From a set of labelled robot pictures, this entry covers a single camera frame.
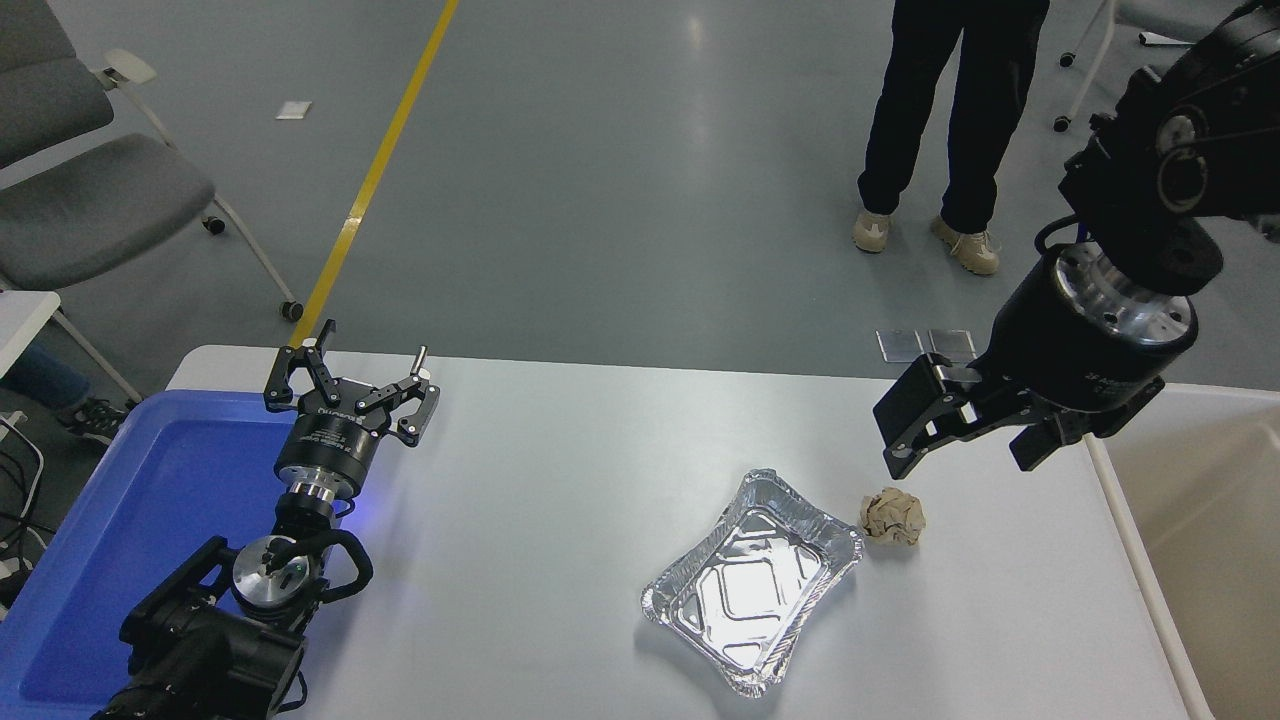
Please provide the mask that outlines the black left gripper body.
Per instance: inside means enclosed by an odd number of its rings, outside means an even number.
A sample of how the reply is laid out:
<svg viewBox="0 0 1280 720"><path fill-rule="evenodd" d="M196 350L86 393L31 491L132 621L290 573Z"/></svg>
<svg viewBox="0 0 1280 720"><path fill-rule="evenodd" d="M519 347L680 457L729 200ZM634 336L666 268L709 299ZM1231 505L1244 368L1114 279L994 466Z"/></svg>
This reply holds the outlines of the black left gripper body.
<svg viewBox="0 0 1280 720"><path fill-rule="evenodd" d="M335 478L338 498L355 498L389 428L390 414L384 409L361 415L353 404L329 407L305 400L274 464L275 475L293 483L305 470L326 471Z"/></svg>

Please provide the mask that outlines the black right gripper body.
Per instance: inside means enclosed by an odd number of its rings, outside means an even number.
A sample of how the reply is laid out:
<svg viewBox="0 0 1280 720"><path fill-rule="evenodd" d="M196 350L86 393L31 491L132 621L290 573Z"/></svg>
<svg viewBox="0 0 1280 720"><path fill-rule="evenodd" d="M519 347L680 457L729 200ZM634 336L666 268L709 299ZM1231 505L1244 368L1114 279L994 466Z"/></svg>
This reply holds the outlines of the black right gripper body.
<svg viewBox="0 0 1280 720"><path fill-rule="evenodd" d="M973 366L1110 436L1164 389L1162 372L1192 345L1188 297L1139 286L1100 250L1051 250Z"/></svg>

